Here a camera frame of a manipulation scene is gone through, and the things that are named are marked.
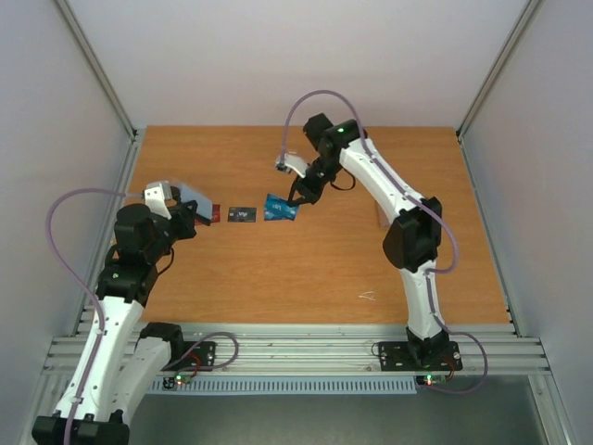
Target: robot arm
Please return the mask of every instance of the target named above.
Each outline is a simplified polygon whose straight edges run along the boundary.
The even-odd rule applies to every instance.
[[[425,199],[407,185],[382,158],[367,134],[362,136],[368,148],[365,150],[355,121],[334,126],[320,114],[309,119],[303,130],[319,153],[317,159],[310,165],[291,154],[284,157],[284,162],[280,158],[276,160],[277,170],[297,174],[288,197],[289,205],[317,202],[325,185],[332,182],[342,168],[367,188],[391,223],[383,249],[403,280],[409,312],[409,351],[422,367],[448,343],[448,334],[435,320],[435,315],[440,317],[435,276],[426,274],[427,270],[435,268],[441,233],[440,225],[409,198],[421,201],[438,215],[442,213],[439,201],[435,197]],[[403,193],[385,171],[397,179]],[[431,280],[435,314],[430,308],[427,276]]]
[[[145,204],[118,211],[116,244],[107,254],[96,289],[105,328],[99,331],[95,312],[95,330],[89,333],[54,415],[35,421],[32,435],[39,444],[61,445],[69,417],[72,443],[127,444],[129,424],[146,388],[165,365],[184,353],[180,326],[151,323],[141,333],[130,361],[120,369],[124,348],[157,281],[157,262],[170,254],[177,240],[196,236],[195,200],[181,202],[179,190],[167,182],[149,184],[144,199]],[[167,206],[171,199],[175,204]],[[87,369],[91,357],[93,364]]]

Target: blue package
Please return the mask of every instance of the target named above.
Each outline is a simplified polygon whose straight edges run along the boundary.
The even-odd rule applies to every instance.
[[[263,209],[264,221],[294,221],[298,212],[298,206],[290,207],[285,199],[270,194],[266,197],[266,204]]]

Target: wooden tabletop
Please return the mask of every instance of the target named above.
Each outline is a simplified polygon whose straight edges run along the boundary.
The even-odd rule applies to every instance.
[[[375,202],[362,185],[325,187],[294,222],[263,221],[268,193],[286,197],[294,175],[274,169],[280,127],[149,127],[131,191],[176,179],[221,204],[221,222],[175,245],[145,321],[405,324],[399,272],[385,258]],[[448,323],[507,323],[507,315],[455,134],[450,128],[368,128],[384,158],[413,188],[436,196],[456,234],[461,262],[437,277]],[[292,128],[289,150],[315,158]],[[340,173],[337,184],[348,186]],[[231,206],[257,207],[254,223],[226,222]],[[163,259],[163,267],[169,258]],[[445,233],[437,265],[451,262]]]

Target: black mounting plate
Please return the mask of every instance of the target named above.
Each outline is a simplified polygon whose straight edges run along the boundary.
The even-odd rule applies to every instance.
[[[379,363],[381,364],[381,371],[450,371],[451,367],[443,360],[443,357],[453,363],[455,371],[463,369],[463,363],[461,362],[460,348],[457,342],[449,341],[445,346],[445,350],[437,356],[435,356],[424,368],[420,368],[416,365],[408,352],[407,341],[381,341],[376,344],[376,348],[379,356]]]
[[[189,350],[194,346],[194,343],[194,341],[184,341],[183,350]],[[212,366],[216,360],[216,343],[214,341],[203,341],[197,345],[197,348],[192,350],[192,354],[200,359],[201,366]],[[191,368],[192,366],[196,366],[196,360],[191,357],[186,357],[167,371],[178,371],[183,368]],[[211,369],[198,368],[199,373],[207,373],[210,371]]]

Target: wall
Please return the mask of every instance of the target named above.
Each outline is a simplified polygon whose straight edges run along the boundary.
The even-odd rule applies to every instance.
[[[69,333],[81,295],[45,243],[45,213],[70,189],[113,187],[127,141],[53,2],[5,2],[0,55],[0,436],[17,443],[51,337]],[[58,211],[58,245],[80,273],[106,204]]]
[[[592,20],[587,0],[544,2],[465,139],[512,301],[579,443],[593,435]]]
[[[123,106],[149,124],[281,124],[305,93],[371,125],[457,127],[524,0],[71,0]],[[295,124],[333,98],[311,99]]]

